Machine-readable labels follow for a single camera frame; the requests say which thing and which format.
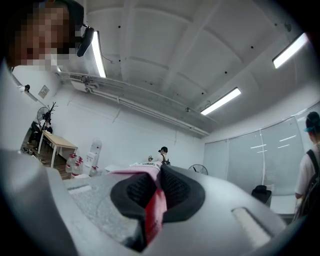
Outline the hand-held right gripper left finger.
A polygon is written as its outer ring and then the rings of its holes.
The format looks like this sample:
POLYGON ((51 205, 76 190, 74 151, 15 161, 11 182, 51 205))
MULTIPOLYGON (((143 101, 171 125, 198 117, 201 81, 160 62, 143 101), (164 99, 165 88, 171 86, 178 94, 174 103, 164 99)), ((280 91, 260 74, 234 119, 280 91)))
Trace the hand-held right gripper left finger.
POLYGON ((82 213, 109 237, 141 252, 147 246, 146 207, 156 191, 147 173, 73 178, 66 188, 82 213))

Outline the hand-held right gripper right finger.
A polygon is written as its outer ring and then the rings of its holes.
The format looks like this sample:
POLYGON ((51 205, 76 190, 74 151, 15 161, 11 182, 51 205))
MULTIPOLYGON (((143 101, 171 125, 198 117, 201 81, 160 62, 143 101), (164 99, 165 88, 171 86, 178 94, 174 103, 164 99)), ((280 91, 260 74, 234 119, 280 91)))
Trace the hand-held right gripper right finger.
POLYGON ((148 256, 258 255, 285 222, 236 185, 175 166, 161 168, 167 211, 148 256))

